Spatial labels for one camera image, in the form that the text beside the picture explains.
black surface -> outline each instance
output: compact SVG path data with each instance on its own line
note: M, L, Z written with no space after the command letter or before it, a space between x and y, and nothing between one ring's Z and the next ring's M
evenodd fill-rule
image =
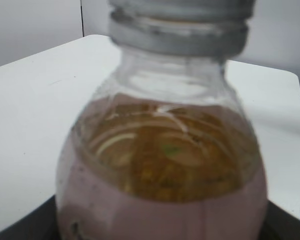
M259 239L300 240L300 221L269 202L268 213ZM0 232L0 240L60 240L55 197L53 196L30 215Z

clear plastic bottle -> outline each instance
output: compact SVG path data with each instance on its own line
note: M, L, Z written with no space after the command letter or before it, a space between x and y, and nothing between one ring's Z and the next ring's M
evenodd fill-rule
M121 48L61 153L63 239L256 240L265 172L225 57Z

pink liquid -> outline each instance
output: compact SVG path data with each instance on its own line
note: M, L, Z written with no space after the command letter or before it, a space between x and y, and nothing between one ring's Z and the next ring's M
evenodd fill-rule
M120 192L82 163L70 138L58 171L58 224L65 240L256 240L267 208L262 167L235 192L182 204Z

plastic bottle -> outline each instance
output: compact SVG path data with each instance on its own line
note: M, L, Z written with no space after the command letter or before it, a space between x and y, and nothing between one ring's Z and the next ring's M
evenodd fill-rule
M111 21L121 64L62 150L61 236L256 240L267 208L265 172L253 128L224 79L246 25L153 19L121 8Z

amber liquid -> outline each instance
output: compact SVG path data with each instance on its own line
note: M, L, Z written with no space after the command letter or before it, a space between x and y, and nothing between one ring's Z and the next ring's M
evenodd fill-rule
M163 218L161 216L163 209L173 208L173 212L180 211L180 213L184 211L191 213L194 209L198 209L200 212L204 205L205 208L209 208L210 202L214 199L217 202L221 199L230 199L229 196L237 194L237 204L229 200L229 207L236 206L240 212L242 206L245 208L243 211L251 211L251 218L256 218L238 221L241 225L237 226L238 229L242 228L241 231L245 234L224 233L223 224L219 225L219 230L217 225L214 226L215 231L225 234L223 237L217 237L218 234L205 234L207 230L203 222L207 221L205 218L208 215L198 216L197 213L193 213L193 219L191 216L186 218L179 216L182 221L190 218L189 223L197 222L202 225L197 230L199 231L197 237L187 239L232 240L235 239L233 237L240 236L245 236L245 239L238 238L239 240L255 239L266 207L266 185L256 138L249 123L239 114L220 106L199 107L117 96L111 102L101 100L90 104L74 127L69 141L74 148L72 151L76 159L69 170L70 173L67 174L68 180L63 174L59 174L60 181L68 181L67 184L63 184L63 189L59 188L59 191L64 192L62 199L59 200L59 205L62 206L59 219L64 220L59 224L64 232L72 229L72 235L76 228L73 238L69 236L68 238L76 239L75 236L83 234L79 229L79 221L74 226L69 219L86 218L86 225L89 225L87 223L89 219L90 222L98 220L99 223L96 225L99 227L104 226L98 231L96 228L93 230L93 227L88 230L89 227L82 226L90 232L90 236L95 234L96 236L93 236L95 239L170 239L169 235L164 234L165 230L162 230L161 235L151 233L153 232L151 228L155 228L151 222L155 216ZM89 193L96 189L99 189L99 194L103 197L107 196L109 202L115 199L116 203L107 203L109 209L101 206L105 204L104 201L100 201L102 197L96 196L95 198L99 199L94 199L93 194ZM81 195L81 198L86 200L78 200L78 196L74 195ZM255 209L251 205L252 198L258 201ZM120 214L113 213L114 210L110 210L109 204L111 208L118 208L120 212L120 199L122 209L125 209L123 207L125 204L131 203L129 208L134 205L136 210L139 204L142 210L138 212L132 208L130 211L125 211L126 221L118 223L118 219L122 216L118 217ZM242 204L245 200L248 203L246 206ZM112 212L111 216L109 212L103 212L107 217L102 222L100 216L93 216L88 212L86 216L78 213L78 208L88 210L95 205L106 209L104 211L108 209ZM148 226L147 230L144 229L143 233L128 230L129 219L139 219L142 215L145 218L145 225ZM172 218L172 216L166 217L170 222L162 226L163 228L169 229L169 225L176 221L177 217ZM254 223L255 226L248 225L252 232L247 232L248 229L245 229L242 221ZM143 229L141 226L138 227L140 220L131 220L130 225ZM114 237L116 231L124 236Z

